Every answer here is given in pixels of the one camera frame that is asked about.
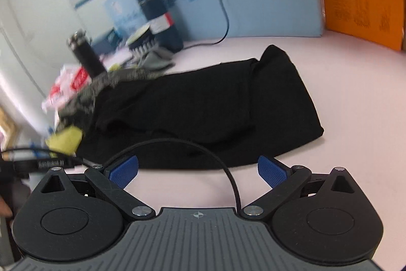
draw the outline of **wall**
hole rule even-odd
[[[66,46],[72,33],[81,28],[96,37],[112,27],[103,1],[93,0],[75,11],[68,0],[0,0],[0,24],[43,94],[48,94],[64,63],[76,62]],[[10,49],[3,47],[1,57],[0,75],[19,95],[19,107],[30,109],[26,117],[35,113],[33,127],[44,127],[44,121],[52,123],[52,116],[41,114],[41,93],[19,68]]]

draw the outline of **dark thermos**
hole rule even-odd
[[[106,68],[99,59],[99,56],[93,51],[87,38],[86,32],[79,30],[68,39],[68,46],[79,60],[83,68],[87,71],[90,78],[93,79],[101,73],[106,72]]]
[[[164,0],[138,0],[149,21],[149,28],[160,46],[172,52],[183,49],[183,40],[172,20]]]

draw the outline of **black fabric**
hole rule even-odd
[[[260,61],[221,63],[104,89],[77,154],[105,163],[137,142],[176,137],[200,143],[236,167],[256,163],[260,155],[286,153],[323,131],[295,66],[270,45]],[[136,155],[140,168],[218,168],[180,144],[147,145]]]

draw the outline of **finger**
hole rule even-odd
[[[0,197],[0,216],[9,218],[13,216],[13,212],[9,208],[9,206],[5,203],[2,197]]]

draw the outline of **white table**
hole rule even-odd
[[[259,59],[269,44],[285,50],[296,65],[325,129],[320,139],[278,159],[315,173],[347,168],[384,224],[374,260],[386,271],[400,271],[406,264],[406,55],[328,31],[321,38],[232,38],[196,47],[176,54],[171,72]],[[269,190],[256,165],[232,173],[243,206]],[[140,170],[126,190],[157,212],[162,206],[235,205],[221,170]]]

